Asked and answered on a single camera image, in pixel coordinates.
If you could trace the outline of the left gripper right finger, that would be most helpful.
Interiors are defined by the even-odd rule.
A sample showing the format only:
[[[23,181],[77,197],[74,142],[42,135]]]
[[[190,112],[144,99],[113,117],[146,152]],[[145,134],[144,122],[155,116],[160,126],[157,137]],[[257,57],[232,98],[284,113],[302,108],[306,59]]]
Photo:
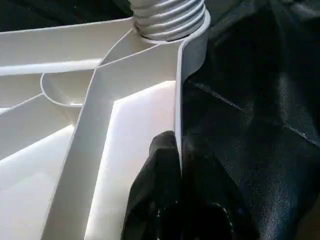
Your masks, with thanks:
[[[259,233],[237,185],[204,141],[185,139],[179,159],[175,139],[166,143],[175,164],[178,199],[168,207],[167,240],[257,240]]]

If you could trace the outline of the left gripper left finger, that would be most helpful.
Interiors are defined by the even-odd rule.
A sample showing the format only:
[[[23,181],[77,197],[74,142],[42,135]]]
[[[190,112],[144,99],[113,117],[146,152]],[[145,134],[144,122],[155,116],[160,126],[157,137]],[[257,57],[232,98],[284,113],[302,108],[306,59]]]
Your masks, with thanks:
[[[131,185],[121,232],[123,240],[182,237],[181,166],[175,133],[155,136]]]

